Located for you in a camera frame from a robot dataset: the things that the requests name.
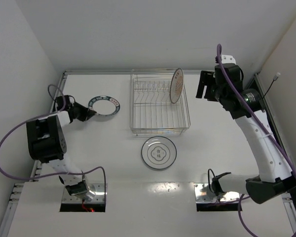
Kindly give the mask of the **plate with orange sunburst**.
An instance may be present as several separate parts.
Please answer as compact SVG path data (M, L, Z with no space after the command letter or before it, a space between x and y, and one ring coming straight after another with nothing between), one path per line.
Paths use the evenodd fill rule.
M179 100L184 85L184 73L181 68L177 68L173 74L170 85L170 100L172 104Z

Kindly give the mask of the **metal wire dish rack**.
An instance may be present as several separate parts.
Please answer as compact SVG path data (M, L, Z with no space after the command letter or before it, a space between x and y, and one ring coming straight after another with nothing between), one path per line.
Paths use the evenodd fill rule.
M129 126L135 136L179 136L190 128L185 87L170 98L174 71L133 72L130 76Z

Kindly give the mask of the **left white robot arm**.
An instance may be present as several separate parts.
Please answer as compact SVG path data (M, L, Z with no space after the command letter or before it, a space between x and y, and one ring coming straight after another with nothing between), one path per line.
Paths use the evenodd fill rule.
M56 97L54 110L53 114L26 122L29 154L33 160L53 168L69 195L90 201L95 195L94 188L68 156L63 127L75 119L85 122L96 112L70 95Z

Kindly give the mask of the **plate with dark blue rim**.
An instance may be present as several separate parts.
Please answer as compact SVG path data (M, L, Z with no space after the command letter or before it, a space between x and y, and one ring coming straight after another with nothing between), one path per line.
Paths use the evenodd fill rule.
M120 103L113 97L99 95L88 102L88 108L99 117L112 117L120 111Z

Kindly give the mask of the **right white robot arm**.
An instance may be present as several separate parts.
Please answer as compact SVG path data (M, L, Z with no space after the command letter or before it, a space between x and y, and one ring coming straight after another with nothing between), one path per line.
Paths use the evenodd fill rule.
M197 98L219 102L240 127L258 166L257 176L225 172L209 181L216 196L227 192L248 195L262 204L296 187L296 177L277 148L262 98L256 89L243 88L243 72L231 55L216 57L215 70L201 71Z

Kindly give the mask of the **white plate with black rim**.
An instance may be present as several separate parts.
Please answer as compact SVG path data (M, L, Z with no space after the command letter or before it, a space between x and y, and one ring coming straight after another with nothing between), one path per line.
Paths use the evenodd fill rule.
M164 136L150 137L141 148L141 158L144 164L154 170L165 170L172 166L177 154L175 144Z

